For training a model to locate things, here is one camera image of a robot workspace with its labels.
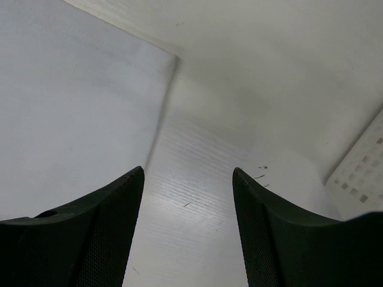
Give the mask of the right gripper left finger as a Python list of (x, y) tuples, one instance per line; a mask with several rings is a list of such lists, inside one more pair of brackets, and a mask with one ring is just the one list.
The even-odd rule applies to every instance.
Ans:
[(136, 167), (36, 217), (1, 222), (2, 286), (121, 286), (144, 189)]

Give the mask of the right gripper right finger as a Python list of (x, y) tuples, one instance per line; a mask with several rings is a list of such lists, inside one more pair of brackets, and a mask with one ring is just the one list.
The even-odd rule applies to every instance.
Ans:
[(240, 168), (232, 186), (249, 286), (382, 285), (382, 213), (326, 218)]

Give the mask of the white skirt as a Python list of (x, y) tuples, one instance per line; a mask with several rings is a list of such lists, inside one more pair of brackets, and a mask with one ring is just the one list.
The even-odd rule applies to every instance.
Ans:
[(1, 219), (145, 166), (175, 64), (64, 1), (2, 1)]

